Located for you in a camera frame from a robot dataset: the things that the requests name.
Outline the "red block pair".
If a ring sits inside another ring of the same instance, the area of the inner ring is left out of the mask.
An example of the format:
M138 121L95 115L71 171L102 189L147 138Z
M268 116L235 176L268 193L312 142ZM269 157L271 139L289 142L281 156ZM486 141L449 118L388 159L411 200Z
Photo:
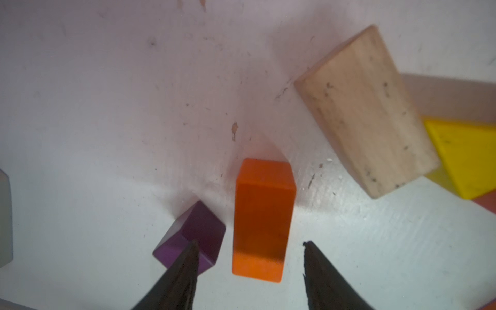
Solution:
M473 202L485 208L486 210L496 214L496 190L494 189L491 192L488 192L484 195L481 195L475 199Z

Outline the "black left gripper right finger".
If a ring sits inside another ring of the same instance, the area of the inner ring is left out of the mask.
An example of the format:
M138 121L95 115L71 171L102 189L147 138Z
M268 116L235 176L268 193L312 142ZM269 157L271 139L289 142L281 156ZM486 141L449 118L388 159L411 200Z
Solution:
M307 241L303 246L304 281L310 309L373 309L315 243Z

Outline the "natural wood block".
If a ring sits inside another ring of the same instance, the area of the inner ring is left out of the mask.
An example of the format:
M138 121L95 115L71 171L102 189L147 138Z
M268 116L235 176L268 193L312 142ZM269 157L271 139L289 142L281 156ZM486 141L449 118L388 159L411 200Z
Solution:
M343 42L294 86L347 172L373 199L440 166L376 25Z

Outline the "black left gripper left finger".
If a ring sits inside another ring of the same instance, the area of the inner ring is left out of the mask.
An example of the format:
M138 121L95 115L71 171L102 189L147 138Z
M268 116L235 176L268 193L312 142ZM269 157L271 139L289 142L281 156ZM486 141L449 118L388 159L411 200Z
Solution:
M200 251L197 241L189 243L172 266L134 309L192 310L198 280Z

